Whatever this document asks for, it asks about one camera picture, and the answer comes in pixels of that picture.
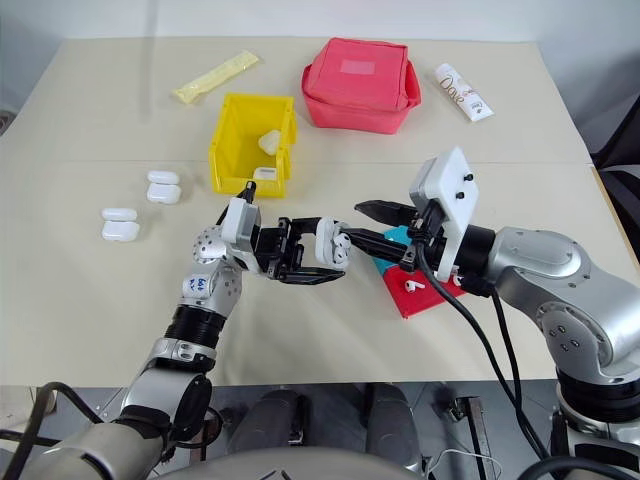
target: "black wire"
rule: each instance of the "black wire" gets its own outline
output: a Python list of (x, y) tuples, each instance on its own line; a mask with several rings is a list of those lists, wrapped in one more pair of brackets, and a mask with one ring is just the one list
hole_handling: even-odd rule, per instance
[(102, 419), (97, 416), (86, 403), (84, 403), (84, 401), (71, 389), (71, 387), (61, 382), (47, 383), (40, 388), (36, 395), (36, 400), (33, 404), (33, 408), (31, 409), (31, 415), (27, 421), (27, 428), (22, 435), (18, 448), (11, 458), (11, 462), (7, 467), (4, 477), (2, 477), (3, 480), (17, 480), (20, 477), (22, 469), (27, 462), (27, 458), (29, 458), (29, 454), (38, 439), (38, 431), (42, 425), (42, 420), (44, 419), (47, 405), (49, 404), (49, 397), (52, 392), (59, 392), (67, 397), (69, 401), (91, 422), (102, 423)]
[(209, 438), (208, 440), (205, 440), (203, 442), (197, 442), (197, 443), (190, 443), (190, 442), (178, 442), (176, 443), (176, 447), (178, 448), (186, 448), (187, 450), (197, 450), (198, 448), (206, 448), (209, 445), (211, 445), (213, 442), (215, 442), (218, 437), (220, 436), (220, 433), (222, 432), (222, 424), (223, 424), (223, 420), (222, 420), (222, 415), (220, 415), (220, 413), (215, 410), (212, 407), (207, 407), (207, 411), (211, 414), (213, 414), (213, 416), (216, 417), (216, 419), (218, 420), (218, 431), (216, 432), (215, 435), (213, 435), (211, 438)]
[(536, 452), (536, 455), (540, 459), (546, 458), (549, 456), (547, 452), (546, 445), (540, 440), (540, 437), (535, 432), (535, 430), (529, 430), (527, 428), (527, 424), (524, 417), (524, 410), (522, 409), (522, 383), (520, 381), (520, 370), (518, 368), (518, 360), (516, 359), (516, 354), (513, 349), (513, 344), (511, 343), (511, 335), (509, 335), (509, 328), (507, 327), (507, 319), (504, 315), (504, 310), (502, 309), (502, 303), (500, 302), (500, 296), (498, 295), (497, 290), (494, 288), (491, 289), (491, 300), (493, 301), (493, 306), (496, 310), (496, 316), (498, 317), (498, 324), (500, 325), (500, 333), (502, 334), (502, 339), (504, 341), (505, 349), (507, 350), (507, 355), (509, 356), (509, 363), (511, 364), (511, 373), (513, 376), (513, 384), (515, 390), (515, 409), (516, 409), (516, 418), (518, 420), (518, 425), (520, 426), (520, 430), (522, 430), (522, 434), (527, 439), (531, 448)]
[(484, 331), (482, 330), (482, 327), (480, 327), (480, 324), (475, 319), (475, 317), (471, 314), (471, 312), (469, 310), (467, 310), (467, 308), (462, 303), (460, 303), (460, 301), (457, 298), (455, 298), (447, 290), (445, 290), (445, 288), (440, 284), (440, 282), (433, 275), (433, 272), (431, 271), (431, 268), (429, 267), (429, 264), (427, 263), (427, 259), (425, 257), (425, 253), (424, 253), (425, 245), (424, 245), (424, 243), (418, 244), (417, 247), (418, 248), (416, 250), (417, 250), (417, 254), (418, 254), (418, 264), (420, 266), (420, 269), (422, 270), (422, 272), (426, 276), (427, 280), (431, 284), (431, 286), (447, 302), (449, 302), (449, 304), (453, 308), (455, 308), (465, 318), (465, 320), (467, 320), (467, 323), (469, 323), (471, 328), (473, 328), (473, 331), (476, 333), (476, 335), (480, 339), (480, 342), (482, 343), (482, 346), (484, 347), (484, 349), (485, 349), (485, 351), (487, 353), (487, 356), (489, 357), (489, 362), (491, 363), (491, 367), (493, 368), (493, 371), (495, 372), (496, 377), (498, 377), (498, 382), (500, 383), (500, 386), (502, 386), (502, 389), (507, 394), (507, 397), (511, 401), (511, 404), (516, 409), (516, 417), (519, 418), (522, 421), (522, 424), (524, 425), (523, 433), (524, 433), (524, 431), (528, 431), (529, 432), (527, 434), (524, 434), (525, 438), (527, 439), (527, 441), (529, 441), (529, 443), (531, 444), (531, 447), (533, 448), (533, 450), (536, 453), (536, 455), (538, 455), (538, 457), (544, 458), (544, 457), (548, 456), (548, 454), (546, 453), (546, 450), (541, 451), (539, 449), (537, 443), (534, 440), (532, 440), (532, 438), (535, 438), (535, 437), (533, 436), (533, 434), (531, 434), (531, 432), (534, 432), (534, 429), (531, 426), (531, 422), (529, 422), (529, 419), (527, 418), (527, 416), (524, 414), (524, 412), (522, 412), (522, 409), (520, 409), (518, 407), (518, 403), (516, 402), (516, 399), (515, 399), (515, 397), (513, 395), (513, 392), (509, 388), (509, 385), (507, 384), (507, 381), (505, 380), (504, 375), (502, 374), (502, 370), (500, 369), (500, 365), (498, 365), (498, 361), (496, 360), (496, 356), (493, 353), (493, 348), (491, 348), (491, 344), (489, 343), (489, 340), (487, 339), (487, 336), (485, 335)]
[[(10, 442), (19, 442), (22, 440), (23, 433), (16, 432), (14, 430), (0, 430), (0, 440), (8, 440)], [(36, 437), (35, 445), (40, 445), (41, 447), (53, 447), (56, 443), (59, 443), (60, 440), (49, 437)]]
[(613, 480), (634, 480), (635, 477), (624, 473), (617, 468), (604, 463), (599, 463), (588, 458), (581, 457), (548, 457), (534, 463), (520, 474), (518, 480), (538, 480), (547, 473), (559, 470), (588, 470), (589, 472), (604, 475)]

